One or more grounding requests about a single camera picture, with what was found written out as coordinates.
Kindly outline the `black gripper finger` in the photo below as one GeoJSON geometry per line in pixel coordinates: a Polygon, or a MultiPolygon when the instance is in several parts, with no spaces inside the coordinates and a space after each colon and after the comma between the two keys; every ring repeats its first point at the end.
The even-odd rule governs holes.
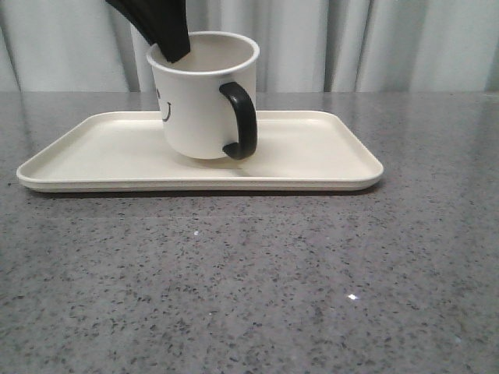
{"type": "Polygon", "coordinates": [[[190,53],[183,0],[107,0],[140,32],[149,45],[157,44],[168,62],[190,53]]]}

